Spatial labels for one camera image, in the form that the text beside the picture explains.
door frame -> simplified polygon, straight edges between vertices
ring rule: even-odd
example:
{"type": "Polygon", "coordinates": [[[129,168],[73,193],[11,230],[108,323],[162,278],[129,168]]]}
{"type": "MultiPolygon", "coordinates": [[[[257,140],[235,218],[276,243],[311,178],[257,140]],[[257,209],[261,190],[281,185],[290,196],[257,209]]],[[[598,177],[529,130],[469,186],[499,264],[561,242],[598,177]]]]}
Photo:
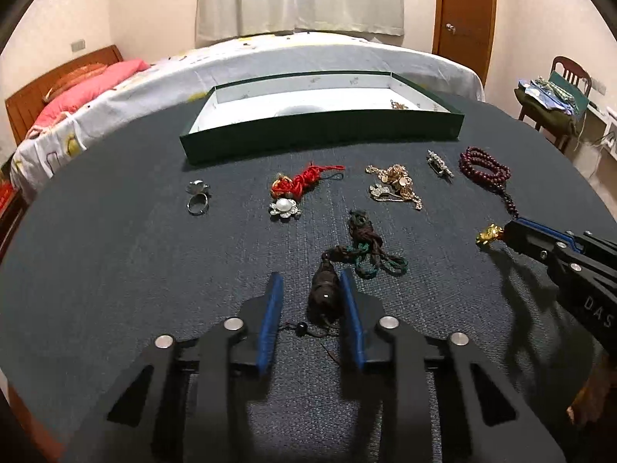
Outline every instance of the door frame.
{"type": "MultiPolygon", "coordinates": [[[[486,76],[489,73],[489,65],[491,64],[491,55],[493,52],[493,38],[495,36],[495,19],[497,17],[497,0],[492,0],[491,9],[491,27],[489,29],[489,53],[486,58],[486,66],[482,74],[479,74],[482,85],[486,83],[486,76]]],[[[441,14],[442,14],[443,0],[437,0],[435,5],[435,29],[433,32],[433,54],[437,55],[439,52],[439,41],[441,39],[441,14]]]]}

dark gray tablecloth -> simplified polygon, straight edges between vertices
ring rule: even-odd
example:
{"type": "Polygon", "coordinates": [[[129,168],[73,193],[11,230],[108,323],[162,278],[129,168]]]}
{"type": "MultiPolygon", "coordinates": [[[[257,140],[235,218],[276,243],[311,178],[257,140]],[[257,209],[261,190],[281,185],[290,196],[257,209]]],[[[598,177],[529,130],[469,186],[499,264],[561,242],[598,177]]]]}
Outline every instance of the dark gray tablecloth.
{"type": "MultiPolygon", "coordinates": [[[[34,416],[66,441],[149,340],[200,335],[261,294],[270,272],[285,277],[283,319],[303,320],[320,253],[348,242],[347,211],[363,208],[386,249],[404,254],[410,267],[402,278],[383,273],[360,287],[421,332],[467,332],[552,424],[582,386],[594,341],[554,303],[557,289],[540,264],[503,244],[477,249],[476,232],[509,216],[501,199],[459,173],[459,153],[477,145],[508,165],[508,190],[522,216],[613,239],[616,224],[533,128],[494,106],[444,98],[466,114],[459,141],[359,144],[196,170],[185,164],[178,134],[202,101],[109,135],[52,179],[0,267],[0,367],[34,416]],[[452,184],[430,170],[427,149],[455,171],[452,184]],[[322,181],[308,193],[301,219],[270,221],[276,173],[294,175],[309,161],[345,165],[344,180],[322,181]],[[413,177],[422,211],[369,199],[374,177],[366,165],[395,163],[413,177]],[[199,217],[187,214],[184,191],[196,178],[213,194],[199,217]]],[[[325,345],[335,350],[336,342],[325,345]]],[[[378,429],[370,422],[357,428],[357,410],[320,343],[283,333],[267,399],[249,409],[255,452],[338,458],[362,430],[374,446],[378,429]]]]}

bed headboard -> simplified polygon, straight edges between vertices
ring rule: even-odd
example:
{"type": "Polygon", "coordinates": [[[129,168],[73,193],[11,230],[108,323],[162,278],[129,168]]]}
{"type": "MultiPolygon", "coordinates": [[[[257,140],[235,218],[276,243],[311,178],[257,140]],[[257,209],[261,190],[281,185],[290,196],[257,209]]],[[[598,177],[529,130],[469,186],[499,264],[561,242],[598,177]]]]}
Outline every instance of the bed headboard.
{"type": "Polygon", "coordinates": [[[115,45],[105,47],[52,69],[11,95],[5,101],[5,104],[15,142],[19,144],[24,140],[26,132],[32,127],[36,117],[45,107],[42,98],[63,75],[86,64],[103,63],[109,65],[120,61],[122,61],[122,56],[118,47],[115,45]]]}

red knotted cord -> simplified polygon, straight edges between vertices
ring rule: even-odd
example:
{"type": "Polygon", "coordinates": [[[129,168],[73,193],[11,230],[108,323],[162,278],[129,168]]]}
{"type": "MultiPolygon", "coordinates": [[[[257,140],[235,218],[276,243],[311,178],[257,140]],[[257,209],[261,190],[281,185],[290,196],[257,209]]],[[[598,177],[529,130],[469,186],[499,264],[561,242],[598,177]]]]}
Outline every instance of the red knotted cord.
{"type": "Polygon", "coordinates": [[[320,167],[319,165],[313,165],[313,162],[311,162],[302,174],[298,174],[293,179],[289,179],[286,176],[279,177],[279,179],[272,183],[271,194],[274,198],[278,199],[289,193],[298,201],[308,188],[316,185],[317,181],[322,177],[322,172],[326,170],[345,170],[345,167],[342,165],[320,167]]]}

door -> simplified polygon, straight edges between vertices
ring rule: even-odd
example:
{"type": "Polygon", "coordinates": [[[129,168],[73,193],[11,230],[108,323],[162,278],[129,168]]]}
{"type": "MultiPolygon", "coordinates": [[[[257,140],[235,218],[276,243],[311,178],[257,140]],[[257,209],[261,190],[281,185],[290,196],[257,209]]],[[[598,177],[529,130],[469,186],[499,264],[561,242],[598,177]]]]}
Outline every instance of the door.
{"type": "Polygon", "coordinates": [[[437,0],[433,54],[473,69],[484,83],[496,6],[497,0],[437,0]]]}

